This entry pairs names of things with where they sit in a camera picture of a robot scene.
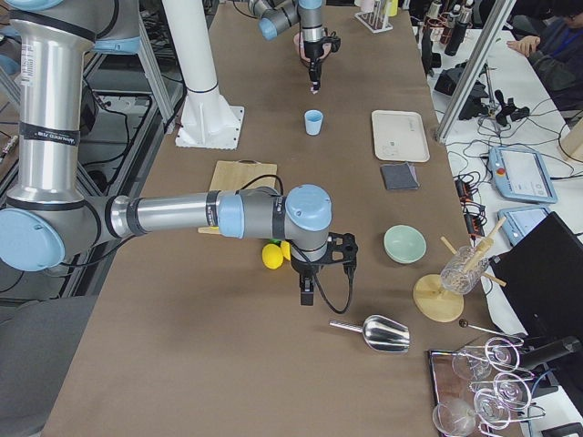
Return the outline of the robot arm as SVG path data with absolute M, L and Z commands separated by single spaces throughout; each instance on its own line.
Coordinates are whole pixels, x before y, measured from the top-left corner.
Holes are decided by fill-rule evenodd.
M 300 275 L 301 305 L 314 285 L 328 307 L 344 314 L 353 300 L 357 246 L 353 234 L 329 231 L 328 193 L 304 184 L 214 190 L 174 198 L 84 197 L 76 186 L 84 57 L 88 51 L 127 55 L 140 49 L 138 1 L 6 1 L 21 37 L 18 181 L 1 208 L 1 260 L 22 271 L 66 264 L 114 239 L 162 229 L 218 228 L 230 238 L 287 240 Z M 244 109 L 220 93 L 202 1 L 162 1 L 178 55 L 185 106 L 177 145 L 234 149 Z M 324 45 L 340 46 L 323 25 L 323 1 L 248 1 L 261 33 L 272 40 L 299 23 L 312 92 L 321 84 Z M 348 295 L 342 310 L 324 294 L 322 266 L 343 265 Z
M 311 91 L 318 93 L 324 59 L 341 46 L 341 38 L 335 32 L 329 33 L 323 25 L 323 1 L 256 0 L 248 2 L 248 9 L 259 20 L 259 29 L 266 40 L 274 39 L 295 25 L 300 27 L 299 55 L 307 63 Z

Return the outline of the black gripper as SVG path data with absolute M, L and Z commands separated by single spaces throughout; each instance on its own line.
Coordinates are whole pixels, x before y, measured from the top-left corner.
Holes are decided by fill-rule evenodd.
M 358 246 L 352 233 L 330 232 L 327 240 L 316 251 L 301 249 L 293 240 L 291 244 L 291 266 L 300 274 L 300 303 L 312 306 L 314 300 L 313 276 L 324 266 L 340 264 L 348 278 L 353 278 L 357 267 Z
M 330 32 L 328 29 L 323 29 L 321 38 L 317 42 L 309 43 L 309 54 L 305 52 L 304 32 L 300 31 L 300 61 L 308 68 L 309 77 L 311 80 L 311 87 L 321 87 L 322 66 L 319 63 L 312 63 L 311 55 L 318 55 L 318 60 L 323 62 L 330 54 L 336 53 L 342 44 L 342 39 L 335 31 Z

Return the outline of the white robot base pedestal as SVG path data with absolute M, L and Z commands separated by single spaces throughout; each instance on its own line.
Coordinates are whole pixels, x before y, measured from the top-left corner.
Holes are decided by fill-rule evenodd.
M 187 89 L 176 145 L 236 149 L 244 108 L 220 92 L 202 2 L 168 0 L 163 7 Z

